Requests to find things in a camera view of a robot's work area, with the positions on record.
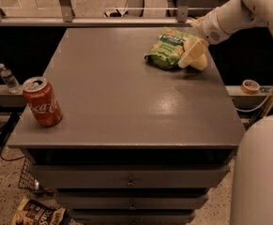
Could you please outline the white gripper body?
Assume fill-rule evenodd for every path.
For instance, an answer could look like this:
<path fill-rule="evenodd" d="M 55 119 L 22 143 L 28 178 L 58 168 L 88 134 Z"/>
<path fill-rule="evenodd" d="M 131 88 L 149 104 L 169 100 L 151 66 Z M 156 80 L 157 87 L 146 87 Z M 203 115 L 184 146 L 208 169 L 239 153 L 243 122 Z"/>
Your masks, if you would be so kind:
<path fill-rule="evenodd" d="M 190 23 L 190 25 L 196 29 L 199 36 L 211 45 L 219 44 L 230 37 L 220 26 L 219 10 L 220 9 L 216 7 L 203 17 Z"/>

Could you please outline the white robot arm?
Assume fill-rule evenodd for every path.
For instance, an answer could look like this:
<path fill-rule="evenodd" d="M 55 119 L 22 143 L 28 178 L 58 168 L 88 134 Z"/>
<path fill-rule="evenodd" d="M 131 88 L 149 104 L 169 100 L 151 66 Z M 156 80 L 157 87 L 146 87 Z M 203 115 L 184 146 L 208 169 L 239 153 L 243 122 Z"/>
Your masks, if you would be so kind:
<path fill-rule="evenodd" d="M 273 37 L 273 0 L 230 0 L 191 25 L 208 43 L 219 44 L 259 23 Z M 230 225 L 273 225 L 273 115 L 254 123 L 238 147 Z"/>

